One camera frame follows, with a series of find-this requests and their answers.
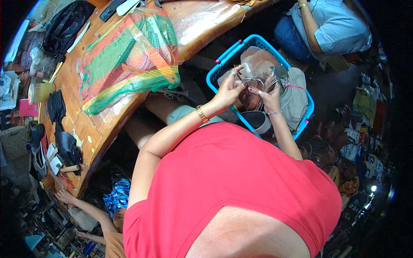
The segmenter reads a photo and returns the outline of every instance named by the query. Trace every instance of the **blue patterned clothing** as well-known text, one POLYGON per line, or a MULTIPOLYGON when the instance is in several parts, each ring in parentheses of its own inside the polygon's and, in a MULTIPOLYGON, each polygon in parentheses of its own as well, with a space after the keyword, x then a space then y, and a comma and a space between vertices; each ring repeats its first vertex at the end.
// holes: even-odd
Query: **blue patterned clothing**
POLYGON ((131 182, 125 172, 118 165, 110 170, 112 180, 112 192, 103 194, 103 201, 107 212, 113 218, 113 214, 122 208, 128 207, 129 190, 131 182))

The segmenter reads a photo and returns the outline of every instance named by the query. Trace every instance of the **gold wristwatch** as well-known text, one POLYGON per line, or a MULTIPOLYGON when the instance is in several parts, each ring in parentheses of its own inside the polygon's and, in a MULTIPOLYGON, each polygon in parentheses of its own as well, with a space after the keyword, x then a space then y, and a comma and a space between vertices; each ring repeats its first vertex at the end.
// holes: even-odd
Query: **gold wristwatch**
POLYGON ((199 117, 201 118, 203 123, 208 123, 209 119, 204 115, 204 113, 201 110, 201 105, 197 106, 197 108, 195 109, 199 115, 199 117))
POLYGON ((304 7, 304 6, 307 6, 308 8, 310 8, 308 4, 299 4, 298 9, 301 9, 301 7, 304 7))

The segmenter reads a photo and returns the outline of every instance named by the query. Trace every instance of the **light blue shirt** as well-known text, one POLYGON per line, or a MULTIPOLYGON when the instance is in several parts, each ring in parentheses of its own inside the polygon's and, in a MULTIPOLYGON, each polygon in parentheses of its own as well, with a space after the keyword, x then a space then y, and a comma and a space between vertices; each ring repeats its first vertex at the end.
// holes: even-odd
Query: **light blue shirt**
POLYGON ((298 3, 290 9, 290 14, 298 32, 316 59, 324 61, 328 56, 369 49, 372 42, 369 27, 342 0, 311 0, 308 4, 319 27, 315 37, 325 54, 317 54, 310 49, 298 3))

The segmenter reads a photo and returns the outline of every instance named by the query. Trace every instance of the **orange mesh bag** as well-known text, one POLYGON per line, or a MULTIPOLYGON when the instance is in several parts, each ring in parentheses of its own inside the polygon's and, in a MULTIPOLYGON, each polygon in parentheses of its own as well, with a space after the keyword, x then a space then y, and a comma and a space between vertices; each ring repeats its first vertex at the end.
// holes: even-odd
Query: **orange mesh bag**
POLYGON ((134 9, 88 47, 78 71, 87 114, 97 114, 131 92, 178 87, 177 40, 166 11, 134 9))

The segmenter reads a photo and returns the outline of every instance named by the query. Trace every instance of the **hand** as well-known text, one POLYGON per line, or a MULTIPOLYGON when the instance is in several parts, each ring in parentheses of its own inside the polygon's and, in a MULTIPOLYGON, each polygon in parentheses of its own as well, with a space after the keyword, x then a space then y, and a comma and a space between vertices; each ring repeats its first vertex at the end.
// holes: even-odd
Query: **hand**
POLYGON ((88 238, 88 233, 78 231, 77 229, 75 229, 75 230, 76 230, 76 236, 83 237, 83 238, 88 238))
MULTIPOLYGON (((248 87, 248 91, 259 96, 258 92, 260 91, 256 87, 248 87)), ((280 85, 275 83, 274 89, 271 92, 262 92, 261 96, 262 101, 264 102, 264 110, 267 113, 273 113, 275 111, 280 111, 280 85)))
MULTIPOLYGON (((233 68, 231 72, 237 74, 238 71, 242 68, 244 67, 242 65, 239 65, 233 68)), ((211 100, 211 102, 214 103, 214 106, 217 108, 217 111, 223 111, 224 109, 234 104, 241 91, 247 86, 246 83, 234 86, 234 78, 234 75, 228 75, 228 77, 225 78, 225 80, 222 82, 221 87, 219 87, 217 94, 211 100)))
POLYGON ((56 198, 65 203, 65 204, 74 204, 74 200, 76 200, 76 197, 74 197, 71 193, 69 193, 66 190, 60 190, 55 194, 56 198))

